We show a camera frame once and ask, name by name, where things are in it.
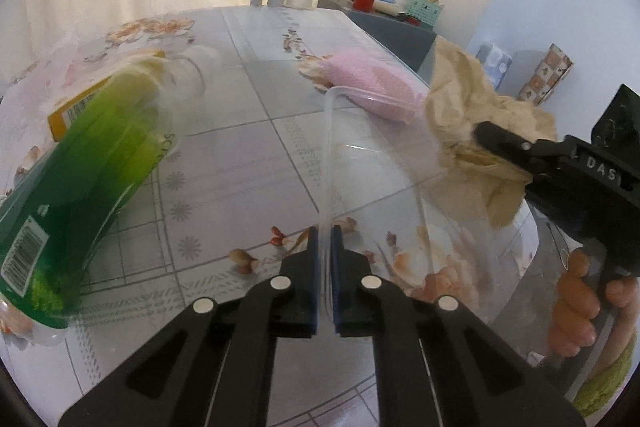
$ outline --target green plastic bottle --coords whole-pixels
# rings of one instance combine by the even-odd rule
[[[0,319],[39,344],[64,337],[84,270],[117,211],[174,147],[204,92],[207,48],[124,66],[0,206]]]

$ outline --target flower print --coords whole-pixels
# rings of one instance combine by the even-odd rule
[[[171,190],[178,190],[184,187],[184,174],[180,171],[174,171],[166,177],[165,186]]]
[[[191,205],[184,201],[177,201],[169,209],[169,214],[174,221],[186,221],[191,216]]]
[[[105,50],[101,50],[94,55],[87,55],[84,58],[84,62],[87,62],[89,64],[95,64],[96,62],[100,62],[106,56],[107,56],[107,52]]]
[[[30,64],[29,67],[27,67],[25,70],[22,70],[20,73],[18,73],[17,75],[15,75],[12,78],[12,84],[17,84],[18,82],[20,82],[21,80],[24,80],[25,77],[31,73],[31,71],[33,71],[35,68],[38,67],[39,61],[36,60],[33,64]]]
[[[433,225],[416,228],[417,247],[398,251],[393,272],[402,288],[414,299],[434,302],[442,295],[454,296],[471,311],[479,308],[472,259],[473,244],[460,231],[452,241],[446,230]]]
[[[193,19],[171,19],[162,22],[152,19],[145,22],[144,31],[151,34],[151,39],[160,39],[165,35],[184,35],[193,26]]]
[[[287,236],[284,235],[278,227],[271,227],[271,233],[273,234],[273,237],[271,238],[271,244],[274,247],[284,246]]]
[[[289,28],[287,33],[282,34],[282,37],[284,38],[282,42],[282,49],[286,53],[296,52],[295,57],[298,59],[312,56],[306,50],[304,41],[300,38],[295,29]]]
[[[304,60],[300,60],[298,63],[298,73],[305,78],[309,78],[316,89],[326,91],[334,87],[334,84],[325,78],[326,73],[321,67],[322,58],[318,58],[313,55],[306,55],[303,57],[302,54],[296,55],[296,58],[304,58]]]
[[[228,256],[236,264],[236,271],[241,275],[251,275],[260,264],[255,257],[240,248],[230,251]]]
[[[166,156],[164,158],[164,161],[166,161],[167,163],[175,163],[180,159],[181,156],[182,151],[172,152],[169,156]]]
[[[289,248],[289,250],[286,251],[286,253],[284,254],[284,257],[294,253],[298,248],[300,248],[300,250],[302,250],[303,248],[306,248],[305,241],[308,238],[309,238],[309,229],[305,229],[302,232],[300,232],[300,235],[296,239],[295,243],[293,244],[292,247]]]
[[[193,26],[193,19],[171,19],[165,26],[165,33],[184,35]]]
[[[342,233],[347,235],[356,232],[358,222],[353,217],[347,216],[344,219],[335,219],[333,225],[334,227],[338,225],[342,229]]]
[[[120,26],[116,31],[107,33],[106,41],[112,46],[119,46],[124,42],[135,42],[144,33],[145,19],[127,22]]]
[[[193,235],[187,235],[178,243],[178,252],[187,261],[193,261],[202,253],[202,245]]]

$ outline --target pen holder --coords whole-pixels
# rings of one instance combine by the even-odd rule
[[[442,6],[427,0],[406,0],[405,11],[407,15],[415,17],[420,22],[433,28],[442,11]]]

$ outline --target tissue box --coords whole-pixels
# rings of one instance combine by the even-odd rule
[[[564,51],[555,44],[551,44],[546,57],[536,68],[536,73],[520,90],[518,100],[538,105],[548,99],[556,84],[567,76],[573,64]]]
[[[513,59],[505,51],[490,42],[480,46],[480,51],[478,51],[476,58],[484,65],[484,71],[489,76],[494,89],[498,89]]]

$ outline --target white rivet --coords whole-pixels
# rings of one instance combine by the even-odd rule
[[[271,287],[274,290],[286,290],[289,286],[291,286],[291,279],[286,275],[276,275],[271,279]]]
[[[209,313],[213,309],[213,301],[211,299],[202,298],[193,303],[193,311],[196,313]]]
[[[445,295],[438,299],[438,306],[446,312],[454,312],[458,309],[458,300],[449,295]]]
[[[360,281],[362,285],[369,290],[376,290],[382,286],[382,279],[375,275],[366,275]]]

